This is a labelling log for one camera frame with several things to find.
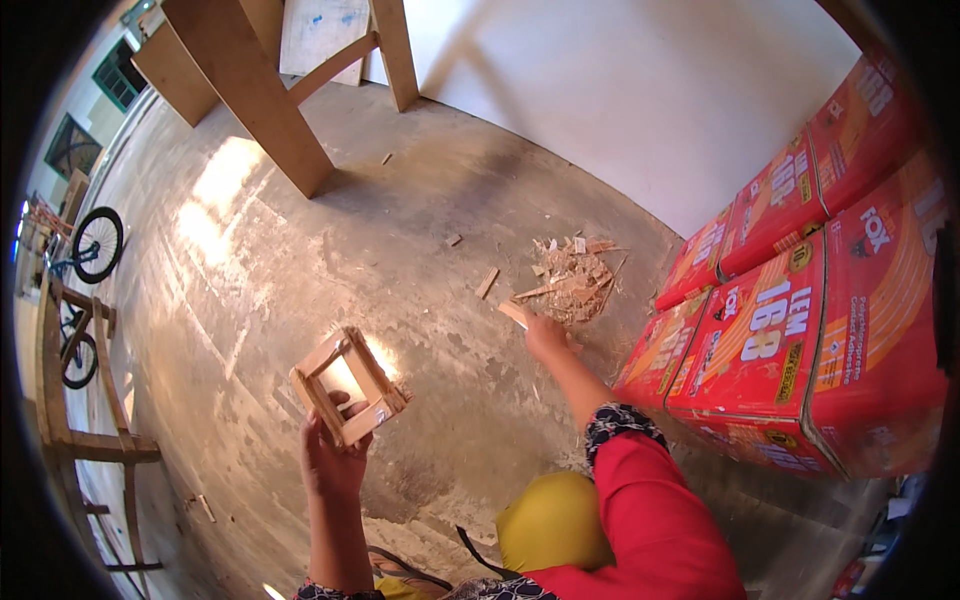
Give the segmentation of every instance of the concrete floor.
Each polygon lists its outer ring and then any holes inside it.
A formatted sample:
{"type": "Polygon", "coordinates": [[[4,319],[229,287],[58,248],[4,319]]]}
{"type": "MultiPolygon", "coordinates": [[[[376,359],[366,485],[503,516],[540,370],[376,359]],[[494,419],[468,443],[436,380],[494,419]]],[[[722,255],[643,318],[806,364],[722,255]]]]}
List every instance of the concrete floor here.
{"type": "MultiPolygon", "coordinates": [[[[132,428],[163,451],[162,464],[138,467],[137,497],[147,559],[166,565],[148,578],[165,597],[258,598],[263,583],[289,596],[299,584],[304,409],[287,373],[342,324],[360,326],[416,394],[376,433],[362,491],[369,543],[451,581],[489,575],[454,526],[496,557],[497,511],[534,477],[583,468],[559,389],[496,311],[512,288],[535,287],[532,238],[582,229],[631,248],[604,313],[575,329],[607,381],[679,247],[606,184],[454,109],[421,100],[397,114],[374,84],[330,84],[300,108],[340,169],[315,200],[226,108],[191,130],[162,102],[97,199],[128,226],[123,260],[97,293],[119,310],[111,363],[129,374],[132,428]],[[453,233],[464,241],[450,248],[453,233]],[[501,274],[480,300],[473,290],[491,266],[501,274]],[[216,523],[184,503],[194,494],[216,523]]],[[[93,396],[89,410],[104,419],[93,396]]],[[[882,502],[882,482],[674,453],[754,598],[826,597],[882,502]]]]}

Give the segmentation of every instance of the small wooden box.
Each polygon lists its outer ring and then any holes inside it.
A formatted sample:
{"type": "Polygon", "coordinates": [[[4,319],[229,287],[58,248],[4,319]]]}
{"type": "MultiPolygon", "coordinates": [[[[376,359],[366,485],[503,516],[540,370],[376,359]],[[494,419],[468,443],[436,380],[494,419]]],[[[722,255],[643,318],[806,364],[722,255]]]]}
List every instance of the small wooden box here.
{"type": "Polygon", "coordinates": [[[290,381],[306,409],[316,408],[320,413],[338,448],[358,442],[406,408],[409,401],[377,364],[360,330],[352,326],[333,332],[298,362],[290,370],[290,381]],[[349,420],[344,419],[320,381],[320,374],[341,356],[370,404],[349,420]]]}

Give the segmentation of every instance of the hand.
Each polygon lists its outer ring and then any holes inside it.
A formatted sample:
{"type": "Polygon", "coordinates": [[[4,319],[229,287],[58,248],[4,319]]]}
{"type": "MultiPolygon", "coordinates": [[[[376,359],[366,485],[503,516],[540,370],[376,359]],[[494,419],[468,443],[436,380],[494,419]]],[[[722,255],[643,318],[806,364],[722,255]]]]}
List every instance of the hand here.
{"type": "Polygon", "coordinates": [[[547,363],[564,352],[570,352],[566,329],[546,315],[538,315],[526,306],[523,314],[527,319],[527,349],[534,358],[547,363]]]}
{"type": "MultiPolygon", "coordinates": [[[[340,405],[350,400],[349,394],[330,392],[330,399],[340,405]]],[[[367,402],[358,402],[347,408],[349,419],[363,409],[367,402]]],[[[330,432],[317,410],[310,411],[300,426],[300,467],[307,497],[332,501],[359,501],[360,484],[367,469],[367,449],[373,442],[373,433],[356,444],[338,451],[330,439],[330,432]]]]}

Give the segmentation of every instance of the person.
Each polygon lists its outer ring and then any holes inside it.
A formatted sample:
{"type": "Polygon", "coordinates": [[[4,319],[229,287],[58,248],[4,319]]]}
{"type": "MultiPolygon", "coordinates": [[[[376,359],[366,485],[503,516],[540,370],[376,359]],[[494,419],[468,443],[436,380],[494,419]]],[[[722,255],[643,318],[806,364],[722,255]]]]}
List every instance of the person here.
{"type": "Polygon", "coordinates": [[[661,432],[580,361],[562,325],[526,316],[527,349],[560,384],[587,440],[592,481],[553,473],[530,484],[496,520],[502,579],[452,588],[366,545],[359,496],[372,434],[337,453],[312,412],[301,429],[310,565],[297,599],[746,598],[730,548],[661,432]]]}

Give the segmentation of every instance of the red sleeve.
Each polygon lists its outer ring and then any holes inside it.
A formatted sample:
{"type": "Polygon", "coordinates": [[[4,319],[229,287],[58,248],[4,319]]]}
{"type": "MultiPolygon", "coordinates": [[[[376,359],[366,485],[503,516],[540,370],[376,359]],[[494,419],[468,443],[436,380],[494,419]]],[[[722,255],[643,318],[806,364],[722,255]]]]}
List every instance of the red sleeve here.
{"type": "Polygon", "coordinates": [[[561,600],[746,598],[713,515],[661,445],[638,432],[614,436],[597,451],[593,475],[616,566],[524,575],[561,600]]]}

